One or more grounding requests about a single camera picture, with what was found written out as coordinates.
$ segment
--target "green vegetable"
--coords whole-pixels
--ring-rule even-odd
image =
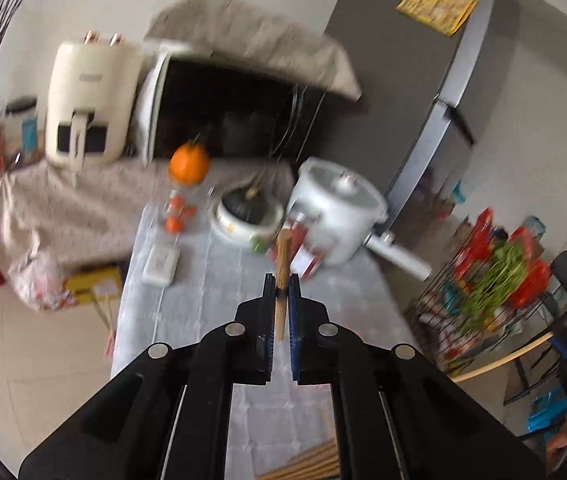
[[[528,275],[523,248],[517,242],[505,242],[493,252],[493,264],[468,295],[462,312],[468,316],[471,330],[482,330],[484,321],[519,288]]]

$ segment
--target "table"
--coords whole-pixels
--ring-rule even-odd
[[[206,198],[195,198],[200,205]],[[267,256],[218,239],[204,212],[177,240],[157,221],[161,205],[142,213],[118,317],[112,376],[154,342],[173,348],[196,343],[234,319],[241,301],[261,297],[264,275],[275,272]],[[181,251],[172,286],[144,285],[141,274],[155,242]],[[330,320],[385,348],[413,336],[376,263],[365,249],[339,267],[322,267],[301,284],[304,297],[326,304]],[[291,380],[289,339],[275,343],[267,386],[236,385],[230,413],[226,478],[246,480],[285,464],[334,436],[329,386],[297,386]]]
[[[145,204],[168,198],[167,169],[167,160],[145,166],[138,158],[122,158],[73,172],[42,160],[2,175],[1,273],[15,283],[38,259],[66,270],[128,259]],[[262,172],[268,189],[286,201],[294,185],[290,166],[258,158],[214,158],[196,189],[205,195],[211,186],[238,186]],[[20,287],[16,292],[39,308]]]

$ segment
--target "white rice cooker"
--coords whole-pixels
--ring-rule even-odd
[[[299,168],[299,180],[287,209],[295,202],[318,214],[317,228],[325,229],[335,239],[325,264],[343,264],[365,245],[419,280],[426,280],[432,273],[427,262],[393,243],[391,233],[380,237],[372,232],[375,224],[388,218],[387,203],[370,182],[354,171],[310,157]]]

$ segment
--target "black microwave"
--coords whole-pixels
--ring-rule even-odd
[[[324,90],[190,50],[160,52],[133,116],[147,163],[199,138],[211,156],[299,161]]]

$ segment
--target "rice cooker lid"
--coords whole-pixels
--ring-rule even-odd
[[[354,171],[332,162],[314,159],[308,160],[307,176],[331,197],[370,212],[384,221],[387,216],[387,203],[375,187]]]

